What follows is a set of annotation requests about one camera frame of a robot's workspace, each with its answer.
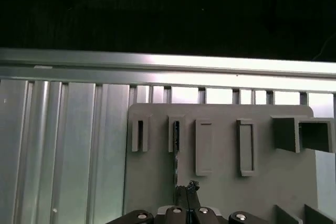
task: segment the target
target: wire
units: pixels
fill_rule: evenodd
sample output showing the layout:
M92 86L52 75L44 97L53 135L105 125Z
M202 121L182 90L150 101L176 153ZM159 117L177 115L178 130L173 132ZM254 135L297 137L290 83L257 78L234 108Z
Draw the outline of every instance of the wire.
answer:
M314 58L312 58L312 61L316 60L317 58L319 58L319 57L322 55L322 53L323 53L325 47L327 46L328 42L329 42L333 37L335 37L335 35L336 35L336 32L334 32L328 39L326 39L326 41L324 42L323 46L321 47L321 50L320 50L319 54L318 54L318 55L315 55Z

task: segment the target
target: dark background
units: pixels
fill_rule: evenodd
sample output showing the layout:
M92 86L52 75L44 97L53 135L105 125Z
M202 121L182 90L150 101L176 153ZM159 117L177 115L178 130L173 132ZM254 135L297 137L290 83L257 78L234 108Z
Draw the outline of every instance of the dark background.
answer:
M336 61L335 32L336 0L0 0L0 47Z

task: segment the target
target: bolt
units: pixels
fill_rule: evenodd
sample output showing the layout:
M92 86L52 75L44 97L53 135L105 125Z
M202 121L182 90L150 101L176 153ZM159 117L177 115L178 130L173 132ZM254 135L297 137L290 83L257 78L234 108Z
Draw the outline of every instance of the bolt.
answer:
M242 214L237 214L236 218L239 219L239 220L246 220L246 216L242 215Z
M204 214L206 214L207 212L209 212L209 210L207 208L205 208L205 207L201 207L199 209L199 211L202 212L202 213L204 213Z
M147 218L147 215L141 214L141 215L138 215L138 218L139 219L145 219L145 218Z

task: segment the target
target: corrugated metal wall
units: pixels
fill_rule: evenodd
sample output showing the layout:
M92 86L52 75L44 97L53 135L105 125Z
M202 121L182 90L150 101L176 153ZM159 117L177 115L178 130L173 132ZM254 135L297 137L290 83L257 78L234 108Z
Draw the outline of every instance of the corrugated metal wall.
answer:
M316 117L335 110L331 93L2 80L1 222L105 224L120 216L134 103L308 103ZM334 155L316 156L319 208L334 215Z

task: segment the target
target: gray plastic board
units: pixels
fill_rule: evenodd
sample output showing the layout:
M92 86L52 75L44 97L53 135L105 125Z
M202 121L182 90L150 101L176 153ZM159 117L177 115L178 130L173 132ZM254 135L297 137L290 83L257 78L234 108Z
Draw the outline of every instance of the gray plastic board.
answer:
M133 105L124 212L144 209L155 214L160 206L174 203L169 121L178 118L177 184L198 181L202 206L216 207L224 217L242 210L275 223L278 205L303 218L305 204L317 208L315 153L276 149L272 116L310 118L313 112L300 105Z

